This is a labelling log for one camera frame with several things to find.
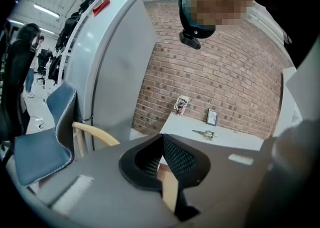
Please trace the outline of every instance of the wooden chair armrest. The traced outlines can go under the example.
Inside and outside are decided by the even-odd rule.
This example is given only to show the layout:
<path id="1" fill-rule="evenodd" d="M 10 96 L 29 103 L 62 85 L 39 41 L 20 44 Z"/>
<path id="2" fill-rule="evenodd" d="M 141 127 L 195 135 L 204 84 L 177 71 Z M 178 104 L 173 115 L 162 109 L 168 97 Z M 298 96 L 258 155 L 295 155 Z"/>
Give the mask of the wooden chair armrest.
<path id="1" fill-rule="evenodd" d="M 78 143 L 81 157 L 85 155 L 84 142 L 83 142 L 81 131 L 87 132 L 90 135 L 100 139 L 101 141 L 105 142 L 108 146 L 115 146 L 120 144 L 120 142 L 117 139 L 115 139 L 112 135 L 95 126 L 90 126 L 87 124 L 74 121 L 72 123 L 72 127 L 75 128 L 76 140 Z"/>

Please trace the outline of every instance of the jeans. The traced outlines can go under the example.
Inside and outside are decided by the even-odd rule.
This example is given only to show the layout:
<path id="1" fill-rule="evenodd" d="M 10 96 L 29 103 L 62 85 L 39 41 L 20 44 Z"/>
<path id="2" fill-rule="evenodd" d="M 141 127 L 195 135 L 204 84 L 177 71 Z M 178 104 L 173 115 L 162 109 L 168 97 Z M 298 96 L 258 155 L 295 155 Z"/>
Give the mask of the jeans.
<path id="1" fill-rule="evenodd" d="M 29 71 L 25 78 L 25 91 L 27 91 L 28 93 L 30 93 L 32 83 L 34 82 L 34 73 L 35 73 L 35 70 L 32 68 L 29 68 Z"/>

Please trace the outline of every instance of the person in background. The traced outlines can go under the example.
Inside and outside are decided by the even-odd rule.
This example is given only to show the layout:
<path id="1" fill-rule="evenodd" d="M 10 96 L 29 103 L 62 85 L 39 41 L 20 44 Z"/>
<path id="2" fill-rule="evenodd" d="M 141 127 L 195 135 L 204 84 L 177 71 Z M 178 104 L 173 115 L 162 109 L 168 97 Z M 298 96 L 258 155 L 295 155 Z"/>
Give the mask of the person in background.
<path id="1" fill-rule="evenodd" d="M 4 53 L 7 51 L 8 43 L 9 43 L 9 31 L 10 31 L 10 22 L 6 21 L 3 30 L 0 34 L 0 59 L 2 60 L 2 57 Z"/>
<path id="2" fill-rule="evenodd" d="M 318 0 L 182 0 L 182 9 L 191 26 L 205 29 L 214 25 L 219 31 L 239 25 L 253 1 L 264 6 L 286 33 L 290 41 L 285 47 L 298 67 L 318 36 Z"/>
<path id="3" fill-rule="evenodd" d="M 34 58 L 31 62 L 29 71 L 28 71 L 26 78 L 25 78 L 25 91 L 26 91 L 26 96 L 29 98 L 33 98 L 35 96 L 35 94 L 31 92 L 31 88 L 32 88 L 32 83 L 34 82 L 35 64 L 36 64 L 36 61 L 38 58 L 38 54 L 41 52 L 41 49 L 42 49 L 41 44 L 42 44 L 42 42 L 44 42 L 44 40 L 45 40 L 45 37 L 40 35 Z"/>

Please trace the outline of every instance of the brick wall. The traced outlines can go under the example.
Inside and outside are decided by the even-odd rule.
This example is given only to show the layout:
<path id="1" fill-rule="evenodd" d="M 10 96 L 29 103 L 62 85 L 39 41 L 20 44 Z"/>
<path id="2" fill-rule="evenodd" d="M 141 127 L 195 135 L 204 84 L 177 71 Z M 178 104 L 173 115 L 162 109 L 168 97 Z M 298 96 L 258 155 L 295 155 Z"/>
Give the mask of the brick wall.
<path id="1" fill-rule="evenodd" d="M 241 26 L 200 39 L 201 49 L 183 45 L 178 5 L 145 5 L 158 35 L 135 109 L 132 126 L 158 133 L 179 95 L 188 96 L 185 115 L 260 138 L 272 135 L 280 111 L 282 70 L 288 60 L 258 28 Z"/>

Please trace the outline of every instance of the ceiling light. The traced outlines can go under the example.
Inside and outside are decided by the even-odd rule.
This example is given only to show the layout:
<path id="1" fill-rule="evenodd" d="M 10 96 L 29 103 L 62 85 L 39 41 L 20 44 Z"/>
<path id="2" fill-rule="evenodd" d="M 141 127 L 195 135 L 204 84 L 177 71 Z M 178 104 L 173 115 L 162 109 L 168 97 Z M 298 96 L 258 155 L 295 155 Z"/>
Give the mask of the ceiling light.
<path id="1" fill-rule="evenodd" d="M 54 32 L 50 31 L 50 30 L 46 30 L 46 29 L 43 29 L 43 28 L 40 28 L 41 31 L 44 31 L 44 32 L 47 32 L 47 33 L 50 33 L 50 34 L 55 34 Z"/>
<path id="2" fill-rule="evenodd" d="M 8 21 L 9 21 L 10 23 L 14 23 L 14 24 L 17 24 L 17 25 L 22 25 L 22 26 L 25 25 L 23 22 L 18 22 L 18 21 L 11 20 L 11 19 L 8 19 Z"/>
<path id="3" fill-rule="evenodd" d="M 48 14 L 51 15 L 51 16 L 54 16 L 55 18 L 59 18 L 59 15 L 58 15 L 58 14 L 53 13 L 53 12 L 51 12 L 51 11 L 48 10 L 48 9 L 45 9 L 45 8 L 43 8 L 43 7 L 41 7 L 41 6 L 36 5 L 36 4 L 33 4 L 33 6 L 34 6 L 36 9 L 38 9 L 38 10 L 41 10 L 41 11 L 43 11 L 43 12 L 48 13 Z"/>

